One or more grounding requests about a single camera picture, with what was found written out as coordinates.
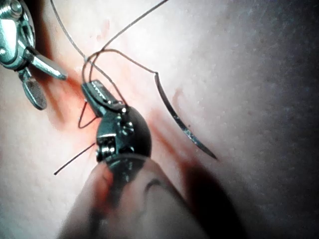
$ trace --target pink skin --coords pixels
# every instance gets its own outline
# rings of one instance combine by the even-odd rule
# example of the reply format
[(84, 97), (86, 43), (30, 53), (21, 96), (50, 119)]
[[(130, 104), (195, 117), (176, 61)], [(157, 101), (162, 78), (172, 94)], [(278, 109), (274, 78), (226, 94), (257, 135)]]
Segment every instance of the pink skin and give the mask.
[[(157, 3), (68, 0), (56, 1), (56, 7), (88, 56)], [(319, 154), (311, 148), (318, 140), (318, 69), (312, 52), (319, 41), (318, 24), (309, 20), (315, 14), (305, 13), (306, 7), (171, 0), (110, 46), (159, 72), (179, 116), (220, 162), (198, 150), (175, 124), (152, 74), (115, 53), (97, 62), (145, 117), (152, 159), (186, 201), (194, 208), (200, 204), (191, 197), (194, 173), (208, 174), (229, 196), (252, 237), (314, 234), (318, 207), (312, 191), (318, 188), (314, 159)], [(95, 141), (99, 121), (77, 128), (84, 103), (83, 59), (48, 0), (30, 10), (37, 50), (63, 66), (69, 78), (61, 82), (36, 74), (48, 101), (40, 112), (26, 99), (17, 74), (0, 68), (0, 232), (53, 238), (96, 165), (94, 149), (58, 176), (53, 172)], [(115, 92), (98, 73), (94, 78)], [(87, 110), (83, 122), (91, 117)], [(210, 203), (216, 204), (214, 198)]]

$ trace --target skin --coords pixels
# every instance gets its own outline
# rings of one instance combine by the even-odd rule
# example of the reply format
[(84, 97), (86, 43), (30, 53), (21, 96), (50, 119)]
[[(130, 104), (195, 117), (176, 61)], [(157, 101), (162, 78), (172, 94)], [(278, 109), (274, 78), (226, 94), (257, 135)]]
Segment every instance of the skin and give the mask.
[[(90, 55), (157, 3), (68, 0), (56, 7)], [(53, 172), (95, 141), (99, 122), (77, 128), (83, 59), (49, 1), (29, 7), (37, 50), (69, 78), (35, 72), (48, 101), (40, 112), (17, 74), (0, 68), (0, 233), (54, 238), (96, 165), (94, 149), (58, 176)], [(303, 1), (171, 0), (110, 46), (160, 73), (173, 107), (218, 162), (178, 128), (151, 74), (114, 53), (97, 62), (148, 122), (152, 159), (206, 227), (232, 228), (235, 213), (252, 238), (318, 235), (316, 12), (316, 4)], [(98, 73), (94, 78), (115, 92)], [(92, 117), (87, 110), (83, 122)]]

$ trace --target metal instrument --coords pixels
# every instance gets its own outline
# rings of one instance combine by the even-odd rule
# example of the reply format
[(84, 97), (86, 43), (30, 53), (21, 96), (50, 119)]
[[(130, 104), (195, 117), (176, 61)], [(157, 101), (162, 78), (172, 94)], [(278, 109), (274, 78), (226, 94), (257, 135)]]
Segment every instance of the metal instrument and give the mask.
[(119, 154), (150, 157), (151, 132), (141, 114), (133, 107), (117, 101), (100, 81), (83, 83), (81, 87), (96, 117), (102, 118), (96, 135), (97, 161), (105, 161), (114, 172), (117, 178), (114, 183), (120, 193), (120, 189), (131, 181), (143, 163), (130, 157), (125, 160), (116, 160), (116, 157)]
[(35, 50), (34, 25), (23, 0), (0, 0), (0, 64), (18, 73), (27, 98), (39, 110), (47, 103), (29, 65), (54, 78), (67, 78), (65, 70)]

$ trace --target skin surface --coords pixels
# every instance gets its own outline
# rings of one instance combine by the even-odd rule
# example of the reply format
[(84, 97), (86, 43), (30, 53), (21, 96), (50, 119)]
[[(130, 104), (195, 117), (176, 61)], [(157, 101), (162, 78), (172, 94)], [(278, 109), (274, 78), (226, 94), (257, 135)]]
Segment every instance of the skin surface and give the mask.
[[(56, 7), (88, 56), (157, 3), (65, 0)], [(37, 50), (69, 78), (36, 73), (48, 101), (40, 112), (26, 99), (17, 74), (0, 68), (2, 238), (55, 238), (96, 165), (92, 149), (53, 176), (95, 141), (99, 121), (77, 128), (83, 59), (48, 0), (29, 7)], [(97, 62), (148, 122), (152, 159), (189, 205), (209, 216), (211, 228), (232, 228), (227, 197), (251, 238), (319, 234), (318, 8), (297, 0), (170, 0), (110, 46), (160, 73), (173, 107), (218, 162), (175, 124), (153, 75), (114, 53)], [(94, 77), (115, 92), (98, 73)], [(83, 122), (92, 117), (87, 110)]]

